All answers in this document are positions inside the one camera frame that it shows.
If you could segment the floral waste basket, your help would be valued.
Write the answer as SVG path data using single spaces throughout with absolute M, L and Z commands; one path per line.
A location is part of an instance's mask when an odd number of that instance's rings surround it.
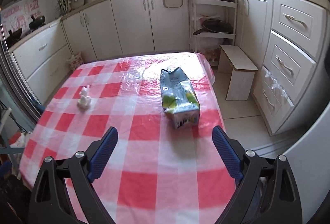
M 84 64 L 81 52 L 71 55 L 70 58 L 66 60 L 72 71 L 75 71 L 78 67 Z

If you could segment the juice carton box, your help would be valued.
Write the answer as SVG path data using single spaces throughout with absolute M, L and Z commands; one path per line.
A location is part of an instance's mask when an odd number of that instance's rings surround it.
M 162 69 L 159 86 L 163 112 L 175 129 L 199 123 L 200 103 L 183 69 Z

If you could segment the red white checkered tablecloth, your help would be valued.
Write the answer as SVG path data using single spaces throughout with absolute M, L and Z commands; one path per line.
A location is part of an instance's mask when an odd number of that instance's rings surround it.
M 162 69 L 180 67 L 200 103 L 196 126 L 175 129 L 162 109 Z M 109 127 L 118 143 L 93 186 L 116 223 L 214 223 L 235 182 L 211 138 L 224 124 L 214 74 L 197 53 L 166 53 L 99 61 L 77 68 L 45 108 L 25 147 L 20 172 L 33 185 L 47 156 L 86 150 Z M 90 86 L 88 109 L 77 106 Z

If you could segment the white tissue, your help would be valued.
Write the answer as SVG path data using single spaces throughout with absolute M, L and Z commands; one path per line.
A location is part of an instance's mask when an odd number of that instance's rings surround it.
M 90 86 L 83 86 L 81 91 L 79 92 L 79 99 L 77 101 L 77 106 L 81 109 L 88 109 L 91 104 Z

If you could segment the white kitchen cabinets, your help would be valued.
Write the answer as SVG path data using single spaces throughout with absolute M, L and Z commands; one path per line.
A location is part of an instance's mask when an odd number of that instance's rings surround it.
M 328 0 L 237 0 L 236 39 L 255 64 L 250 95 L 269 134 L 313 123 L 329 102 Z M 95 0 L 9 48 L 24 86 L 50 102 L 81 52 L 90 63 L 190 49 L 189 0 Z

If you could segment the black pan on trolley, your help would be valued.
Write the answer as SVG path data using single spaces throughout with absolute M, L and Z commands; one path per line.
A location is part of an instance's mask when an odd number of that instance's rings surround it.
M 203 21 L 201 29 L 195 31 L 193 35 L 196 36 L 203 32 L 233 34 L 234 30 L 227 22 L 219 19 L 207 19 Z

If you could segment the white kitchen trolley shelf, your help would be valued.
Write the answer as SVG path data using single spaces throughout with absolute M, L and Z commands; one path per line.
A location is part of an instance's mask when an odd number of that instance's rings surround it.
M 237 0 L 189 0 L 189 5 L 190 49 L 215 66 L 220 47 L 236 39 Z

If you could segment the blue white shoe rack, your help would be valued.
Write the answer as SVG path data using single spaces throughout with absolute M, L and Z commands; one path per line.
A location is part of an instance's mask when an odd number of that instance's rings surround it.
M 1 101 L 1 165 L 7 162 L 18 175 L 20 161 L 30 133 L 15 119 L 10 107 Z

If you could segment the small white step stool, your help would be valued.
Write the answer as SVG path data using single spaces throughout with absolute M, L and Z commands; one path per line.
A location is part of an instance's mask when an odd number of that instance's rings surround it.
M 226 100 L 245 101 L 250 96 L 258 69 L 239 47 L 221 45 L 220 48 L 218 72 L 231 74 Z

